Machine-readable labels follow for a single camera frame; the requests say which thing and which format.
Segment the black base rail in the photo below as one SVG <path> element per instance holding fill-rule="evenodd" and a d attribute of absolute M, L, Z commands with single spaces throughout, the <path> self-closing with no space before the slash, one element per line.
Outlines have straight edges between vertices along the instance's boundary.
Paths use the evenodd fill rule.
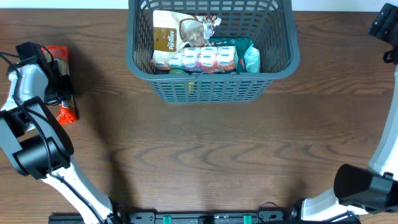
<path fill-rule="evenodd" d="M 346 212 L 322 221 L 304 221 L 288 217 L 284 210 L 260 210 L 260 212 L 237 213 L 132 213 L 126 220 L 130 224 L 275 224 L 275 223 L 321 223 L 321 224 L 359 224 L 359 218 Z M 84 223 L 79 215 L 52 215 L 49 224 Z"/>

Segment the light blue tissue pack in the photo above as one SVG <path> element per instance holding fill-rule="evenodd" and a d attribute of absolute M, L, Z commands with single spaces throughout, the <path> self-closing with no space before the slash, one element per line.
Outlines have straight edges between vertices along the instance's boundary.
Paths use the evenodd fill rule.
<path fill-rule="evenodd" d="M 261 55 L 258 49 L 253 44 L 245 51 L 244 63 L 246 71 L 249 73 L 259 73 L 261 66 Z"/>

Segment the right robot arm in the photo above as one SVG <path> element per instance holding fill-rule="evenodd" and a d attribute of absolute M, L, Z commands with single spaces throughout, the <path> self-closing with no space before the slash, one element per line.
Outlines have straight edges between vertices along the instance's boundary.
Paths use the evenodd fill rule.
<path fill-rule="evenodd" d="M 290 220 L 300 223 L 359 223 L 361 215 L 397 212 L 397 93 L 381 140 L 367 168 L 343 164 L 333 187 L 294 206 Z"/>

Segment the multipack of small cartons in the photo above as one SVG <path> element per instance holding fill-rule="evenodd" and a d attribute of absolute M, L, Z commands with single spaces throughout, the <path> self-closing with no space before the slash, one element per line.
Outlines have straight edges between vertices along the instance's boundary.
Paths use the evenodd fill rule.
<path fill-rule="evenodd" d="M 180 69 L 186 72 L 216 73 L 236 69 L 236 47 L 185 47 L 171 56 L 154 54 L 152 62 L 159 70 Z"/>

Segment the green lid jar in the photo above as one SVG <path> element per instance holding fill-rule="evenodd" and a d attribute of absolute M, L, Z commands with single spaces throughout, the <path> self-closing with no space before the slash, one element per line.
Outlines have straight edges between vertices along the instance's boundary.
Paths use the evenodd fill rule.
<path fill-rule="evenodd" d="M 171 74 L 171 75 L 187 75 L 188 73 L 185 70 L 181 70 L 181 69 L 171 69 L 169 71 L 169 74 Z"/>

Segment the red spaghetti packet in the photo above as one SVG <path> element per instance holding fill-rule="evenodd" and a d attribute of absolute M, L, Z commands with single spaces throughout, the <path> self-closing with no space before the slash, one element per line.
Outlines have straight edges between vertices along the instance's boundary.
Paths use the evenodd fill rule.
<path fill-rule="evenodd" d="M 73 97 L 74 89 L 70 80 L 70 68 L 69 68 L 69 55 L 70 51 L 67 46 L 62 45 L 49 45 L 46 46 L 49 51 L 46 51 L 42 47 L 42 51 L 48 62 L 53 59 L 58 65 L 60 70 L 61 78 L 63 79 L 63 84 L 66 91 L 66 96 L 62 99 L 60 103 L 60 109 L 57 114 L 57 121 L 61 125 L 72 124 L 77 121 L 77 112 L 75 106 L 75 100 Z"/>

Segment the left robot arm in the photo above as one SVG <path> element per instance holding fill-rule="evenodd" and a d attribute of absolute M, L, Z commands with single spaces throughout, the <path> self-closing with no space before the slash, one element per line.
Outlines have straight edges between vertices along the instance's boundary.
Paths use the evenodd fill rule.
<path fill-rule="evenodd" d="M 1 149 L 13 168 L 61 193 L 84 223 L 122 223 L 118 206 L 100 192 L 76 163 L 73 144 L 48 109 L 73 98 L 70 76 L 49 48 L 16 46 L 9 63 L 7 100 L 1 108 Z"/>

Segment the grey plastic basket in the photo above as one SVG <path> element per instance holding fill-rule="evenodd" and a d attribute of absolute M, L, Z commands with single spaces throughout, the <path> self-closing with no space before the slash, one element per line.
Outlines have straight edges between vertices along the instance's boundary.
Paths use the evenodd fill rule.
<path fill-rule="evenodd" d="M 168 103 L 244 102 L 257 99 L 274 80 L 290 76 L 300 62 L 291 0 L 150 1 L 129 0 L 127 67 L 148 81 Z M 171 74 L 151 62 L 154 52 L 153 12 L 166 10 L 195 16 L 217 16 L 216 40 L 248 38 L 259 50 L 260 71 L 216 74 Z"/>

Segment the beige pouch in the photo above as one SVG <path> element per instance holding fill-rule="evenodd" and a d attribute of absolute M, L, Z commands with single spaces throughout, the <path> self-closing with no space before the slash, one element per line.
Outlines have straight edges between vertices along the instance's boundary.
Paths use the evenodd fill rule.
<path fill-rule="evenodd" d="M 167 62 L 186 47 L 207 47 L 221 24 L 218 16 L 193 16 L 174 11 L 153 11 L 152 62 L 167 69 Z"/>

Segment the green coffee bag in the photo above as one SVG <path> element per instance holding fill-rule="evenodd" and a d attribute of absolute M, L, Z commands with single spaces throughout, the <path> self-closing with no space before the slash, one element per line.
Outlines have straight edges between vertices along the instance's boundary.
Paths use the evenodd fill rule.
<path fill-rule="evenodd" d="M 236 48 L 236 55 L 238 56 L 236 70 L 238 73 L 246 72 L 244 54 L 253 43 L 253 40 L 248 37 L 210 37 L 210 44 L 212 46 L 234 46 Z"/>

